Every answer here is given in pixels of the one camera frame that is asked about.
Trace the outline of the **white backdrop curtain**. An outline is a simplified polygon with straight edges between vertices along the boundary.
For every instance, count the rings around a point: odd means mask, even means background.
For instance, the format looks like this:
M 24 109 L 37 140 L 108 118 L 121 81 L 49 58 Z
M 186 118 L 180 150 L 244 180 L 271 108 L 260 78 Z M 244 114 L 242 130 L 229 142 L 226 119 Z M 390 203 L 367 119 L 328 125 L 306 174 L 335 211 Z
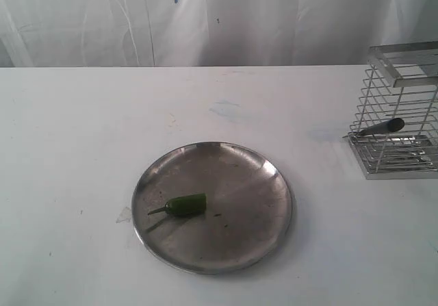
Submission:
M 437 0 L 1 0 L 1 65 L 362 64 L 437 39 Z

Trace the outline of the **black handled knife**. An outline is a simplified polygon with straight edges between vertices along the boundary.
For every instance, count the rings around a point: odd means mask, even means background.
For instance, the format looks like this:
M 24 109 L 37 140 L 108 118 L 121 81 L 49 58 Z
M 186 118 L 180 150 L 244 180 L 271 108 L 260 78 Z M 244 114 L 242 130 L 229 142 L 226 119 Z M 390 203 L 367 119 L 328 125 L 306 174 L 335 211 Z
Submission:
M 405 126 L 405 121 L 402 118 L 393 118 L 391 120 L 386 120 L 379 124 L 375 124 L 359 131 L 349 133 L 346 137 L 364 137 L 369 135 L 386 135 L 389 133 L 395 133 L 403 129 Z

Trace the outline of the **green chili pepper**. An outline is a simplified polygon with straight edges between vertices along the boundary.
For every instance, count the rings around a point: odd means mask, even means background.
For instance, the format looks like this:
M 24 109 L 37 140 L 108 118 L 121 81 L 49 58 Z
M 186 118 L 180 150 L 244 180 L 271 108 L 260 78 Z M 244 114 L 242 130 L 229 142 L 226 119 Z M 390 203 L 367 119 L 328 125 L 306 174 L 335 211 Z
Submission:
M 166 213 L 170 216 L 185 217 L 202 214 L 207 208 L 207 196 L 205 193 L 179 196 L 168 200 L 161 208 L 154 209 L 148 213 Z

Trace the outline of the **round steel plate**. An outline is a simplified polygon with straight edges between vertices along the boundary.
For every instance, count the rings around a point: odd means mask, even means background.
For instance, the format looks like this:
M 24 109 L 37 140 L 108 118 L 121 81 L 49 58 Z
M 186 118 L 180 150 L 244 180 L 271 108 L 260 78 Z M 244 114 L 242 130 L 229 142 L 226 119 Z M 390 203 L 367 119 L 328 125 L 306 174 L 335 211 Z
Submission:
M 179 196 L 205 193 L 204 213 L 148 213 Z M 262 154 L 228 142 L 197 142 L 161 156 L 131 200 L 133 226 L 161 261 L 186 272 L 221 275 L 250 267 L 284 241 L 294 194 Z

